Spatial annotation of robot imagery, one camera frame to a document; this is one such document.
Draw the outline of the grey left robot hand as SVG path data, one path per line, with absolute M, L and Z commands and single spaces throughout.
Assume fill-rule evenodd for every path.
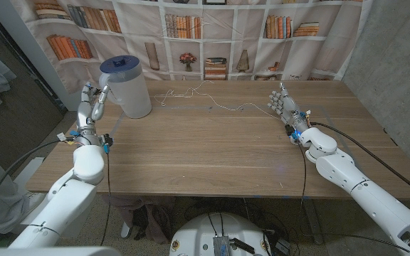
M 83 87 L 77 111 L 79 133 L 83 135 L 96 134 L 95 122 L 103 117 L 108 92 L 108 85 L 105 85 L 103 89 L 97 89 L 87 83 Z

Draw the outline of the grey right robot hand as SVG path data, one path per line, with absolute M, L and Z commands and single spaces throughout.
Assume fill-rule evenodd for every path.
M 306 114 L 300 111 L 300 108 L 288 94 L 282 82 L 280 82 L 280 92 L 272 91 L 269 98 L 268 106 L 281 117 L 288 136 L 297 138 L 310 128 Z

